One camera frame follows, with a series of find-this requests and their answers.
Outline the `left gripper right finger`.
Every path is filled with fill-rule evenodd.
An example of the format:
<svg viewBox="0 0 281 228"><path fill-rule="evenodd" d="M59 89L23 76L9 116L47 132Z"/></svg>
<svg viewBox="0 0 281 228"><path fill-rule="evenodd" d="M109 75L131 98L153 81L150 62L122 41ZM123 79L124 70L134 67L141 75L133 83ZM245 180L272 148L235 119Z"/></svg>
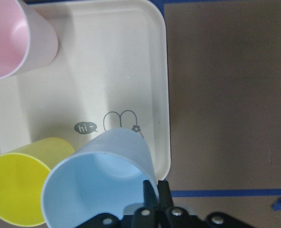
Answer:
<svg viewBox="0 0 281 228"><path fill-rule="evenodd" d="M159 192L159 228L194 228L189 212L181 206L174 205L169 183L166 180L159 180L157 187Z"/></svg>

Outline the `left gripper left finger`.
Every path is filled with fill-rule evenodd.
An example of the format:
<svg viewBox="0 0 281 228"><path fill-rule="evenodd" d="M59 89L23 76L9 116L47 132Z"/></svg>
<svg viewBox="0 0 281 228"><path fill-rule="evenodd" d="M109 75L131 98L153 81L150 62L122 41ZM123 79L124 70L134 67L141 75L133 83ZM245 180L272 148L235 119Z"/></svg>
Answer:
<svg viewBox="0 0 281 228"><path fill-rule="evenodd" d="M158 199L148 180L143 182L144 204L137 209L133 216L132 228L158 228Z"/></svg>

